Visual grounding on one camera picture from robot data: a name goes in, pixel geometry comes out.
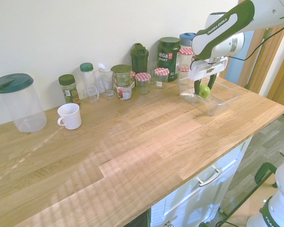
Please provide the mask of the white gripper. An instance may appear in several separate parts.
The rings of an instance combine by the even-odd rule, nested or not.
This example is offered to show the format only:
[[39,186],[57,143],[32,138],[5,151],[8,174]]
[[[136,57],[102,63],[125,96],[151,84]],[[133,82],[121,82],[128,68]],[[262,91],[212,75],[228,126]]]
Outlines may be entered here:
[[209,60],[193,59],[191,62],[188,78],[194,81],[196,95],[199,95],[200,92],[201,79],[210,76],[207,86],[211,90],[217,73],[224,71],[228,63],[228,57],[218,57],[216,62],[209,62]]

